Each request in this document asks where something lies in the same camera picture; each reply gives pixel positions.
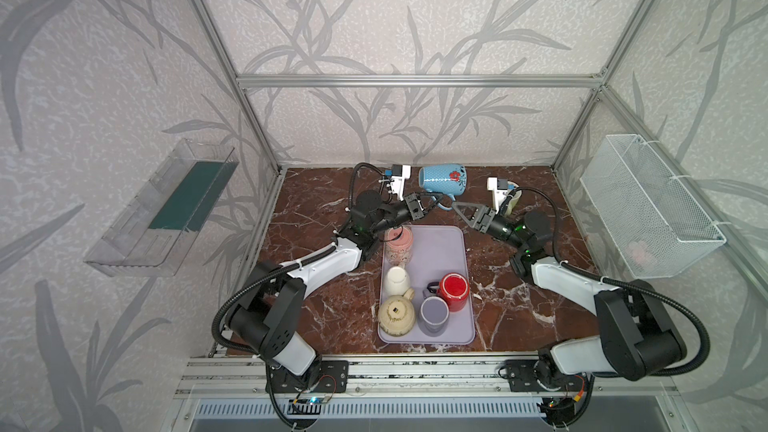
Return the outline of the blue mug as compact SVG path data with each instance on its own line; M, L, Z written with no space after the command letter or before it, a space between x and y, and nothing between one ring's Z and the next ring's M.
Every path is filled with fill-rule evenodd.
M455 201L467 188L468 174L463 165L455 163L425 166L419 170L418 183L427 192L443 194Z

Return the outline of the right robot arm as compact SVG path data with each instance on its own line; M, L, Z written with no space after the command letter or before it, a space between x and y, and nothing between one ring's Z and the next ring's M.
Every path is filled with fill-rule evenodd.
M555 251L557 219L533 211L512 221L468 202L455 202L452 209L473 230L514 249L510 264L521 280L565 297L596 318L596 335L567 340L542 353L556 372L630 381L683 372L678 363L687 356L687 346L667 311L674 302L645 282L597 278L561 260Z

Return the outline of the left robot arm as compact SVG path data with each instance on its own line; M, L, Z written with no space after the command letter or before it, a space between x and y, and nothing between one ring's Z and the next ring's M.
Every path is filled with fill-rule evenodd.
M254 266L246 285L214 315L214 341L255 355L295 378L314 381L320 354L297 332L305 299L336 277L358 269L378 250L385 232L424 218L442 197L438 192L415 192L397 202L384 202L375 190L361 193L329 245L281 264Z

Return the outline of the light green mug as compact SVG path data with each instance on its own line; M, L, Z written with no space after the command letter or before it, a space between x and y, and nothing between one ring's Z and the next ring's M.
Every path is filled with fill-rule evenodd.
M512 215L512 212L513 212L514 208L516 207L518 201L520 200L521 196L522 196L522 192L520 190L514 190L514 191L510 192L510 194L508 196L509 203L508 203L507 209L506 209L506 215L507 216L511 216Z

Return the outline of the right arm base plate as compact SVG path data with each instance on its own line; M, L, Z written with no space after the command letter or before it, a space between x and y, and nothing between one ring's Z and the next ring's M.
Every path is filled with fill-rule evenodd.
M586 388L583 375L566 375L549 359L511 359L498 369L512 392L551 392L576 395Z

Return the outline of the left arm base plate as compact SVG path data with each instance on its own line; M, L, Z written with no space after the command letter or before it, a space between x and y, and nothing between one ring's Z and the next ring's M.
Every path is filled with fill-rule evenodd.
M266 366L271 390L275 393L313 392L335 394L346 391L350 363L345 360L321 360L297 376L280 366Z

